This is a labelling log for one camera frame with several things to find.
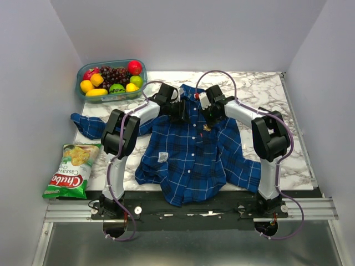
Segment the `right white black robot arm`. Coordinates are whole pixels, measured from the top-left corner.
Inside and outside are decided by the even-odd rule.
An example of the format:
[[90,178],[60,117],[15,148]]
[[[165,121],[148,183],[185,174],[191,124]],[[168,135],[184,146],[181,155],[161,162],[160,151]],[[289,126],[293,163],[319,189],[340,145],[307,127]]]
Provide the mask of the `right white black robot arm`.
[[227,98],[218,85],[195,96],[200,100],[201,112],[209,127],[231,118],[251,129],[253,148],[261,161],[261,179],[254,209],[259,216],[268,217],[282,205],[280,163],[287,149],[293,146],[292,134],[281,113],[252,108],[233,96]]

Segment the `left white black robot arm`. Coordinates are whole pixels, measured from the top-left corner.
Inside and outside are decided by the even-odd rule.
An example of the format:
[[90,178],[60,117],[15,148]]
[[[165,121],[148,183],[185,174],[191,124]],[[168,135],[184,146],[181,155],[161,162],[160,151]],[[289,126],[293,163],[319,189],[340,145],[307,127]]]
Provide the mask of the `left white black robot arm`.
[[167,115],[173,121],[187,122],[182,89],[161,83],[159,91],[146,97],[144,103],[127,110],[111,112],[102,134],[101,144],[108,159],[105,187],[99,197],[99,205],[111,219],[125,212],[119,200],[124,195],[124,172],[128,156],[133,152],[139,127],[159,116]]

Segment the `blue plaid shirt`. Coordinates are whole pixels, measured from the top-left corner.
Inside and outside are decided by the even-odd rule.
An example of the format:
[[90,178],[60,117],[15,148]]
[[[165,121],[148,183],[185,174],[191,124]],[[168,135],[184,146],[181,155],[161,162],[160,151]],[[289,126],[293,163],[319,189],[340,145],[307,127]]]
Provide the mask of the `blue plaid shirt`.
[[237,122],[222,120],[211,129],[200,112],[195,89],[181,85],[189,122],[171,122],[167,115],[140,125],[138,135],[151,136],[134,178],[140,185],[158,184],[174,206],[215,196],[227,183],[258,191],[261,164],[242,154]]

